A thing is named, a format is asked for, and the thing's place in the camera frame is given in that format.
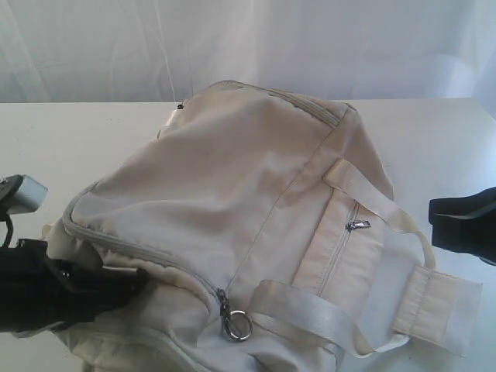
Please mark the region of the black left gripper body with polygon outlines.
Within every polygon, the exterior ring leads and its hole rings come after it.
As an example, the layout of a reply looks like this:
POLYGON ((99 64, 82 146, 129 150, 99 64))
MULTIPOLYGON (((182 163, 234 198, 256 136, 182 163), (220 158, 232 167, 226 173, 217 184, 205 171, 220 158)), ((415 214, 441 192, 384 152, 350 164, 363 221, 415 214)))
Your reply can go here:
POLYGON ((47 242, 21 239, 1 249, 1 331, 35 334, 92 322, 128 305, 148 283, 143 269, 51 259, 47 242))

